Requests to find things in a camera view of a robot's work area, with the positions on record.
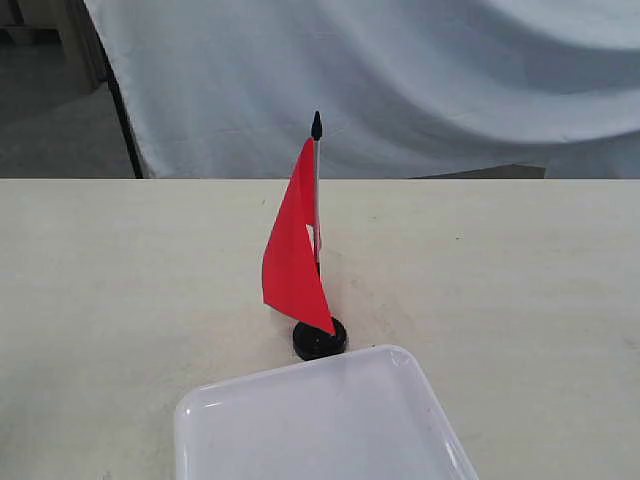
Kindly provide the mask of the red flag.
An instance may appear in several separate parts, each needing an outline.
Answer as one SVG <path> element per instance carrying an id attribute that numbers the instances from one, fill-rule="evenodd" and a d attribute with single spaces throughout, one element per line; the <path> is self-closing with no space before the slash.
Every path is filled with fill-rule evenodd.
<path id="1" fill-rule="evenodd" d="M 319 142 L 321 114 L 314 113 L 262 261 L 263 301 L 280 313 L 336 334 L 320 274 Z"/>

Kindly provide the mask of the black plastic rounded device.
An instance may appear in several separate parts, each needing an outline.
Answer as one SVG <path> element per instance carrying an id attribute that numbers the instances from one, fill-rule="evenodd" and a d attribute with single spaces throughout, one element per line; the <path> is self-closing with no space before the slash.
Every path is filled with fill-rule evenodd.
<path id="1" fill-rule="evenodd" d="M 335 334 L 330 335 L 323 330 L 298 322 L 292 332 L 293 349 L 297 356 L 304 360 L 316 360 L 346 351 L 348 335 L 344 325 L 332 318 Z"/>

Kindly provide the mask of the white plastic tray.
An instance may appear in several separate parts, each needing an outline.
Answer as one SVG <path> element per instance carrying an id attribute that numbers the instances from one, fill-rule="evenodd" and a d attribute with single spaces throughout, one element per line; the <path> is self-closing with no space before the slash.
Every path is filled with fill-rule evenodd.
<path id="1" fill-rule="evenodd" d="M 472 479 L 424 371 L 393 345 L 203 386 L 174 417 L 180 479 Z"/>

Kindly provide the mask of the white backdrop cloth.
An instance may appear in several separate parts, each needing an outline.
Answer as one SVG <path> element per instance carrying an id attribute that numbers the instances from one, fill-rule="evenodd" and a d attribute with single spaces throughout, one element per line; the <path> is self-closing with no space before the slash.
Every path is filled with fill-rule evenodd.
<path id="1" fill-rule="evenodd" d="M 90 1 L 155 177 L 639 173 L 635 1 Z"/>

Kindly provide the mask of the black backdrop stand pole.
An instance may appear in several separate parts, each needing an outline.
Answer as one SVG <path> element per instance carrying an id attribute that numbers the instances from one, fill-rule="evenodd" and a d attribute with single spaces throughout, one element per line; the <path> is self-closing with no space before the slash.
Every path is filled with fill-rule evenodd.
<path id="1" fill-rule="evenodd" d="M 136 140 L 134 138 L 134 132 L 129 120 L 129 116 L 126 110 L 125 102 L 121 93 L 120 86 L 115 77 L 115 73 L 109 61 L 106 50 L 103 45 L 100 45 L 101 53 L 104 59 L 106 82 L 114 103 L 116 115 L 120 125 L 122 137 L 125 142 L 127 154 L 132 167 L 132 171 L 135 179 L 143 179 L 145 177 L 143 171 L 143 164 L 140 159 Z"/>

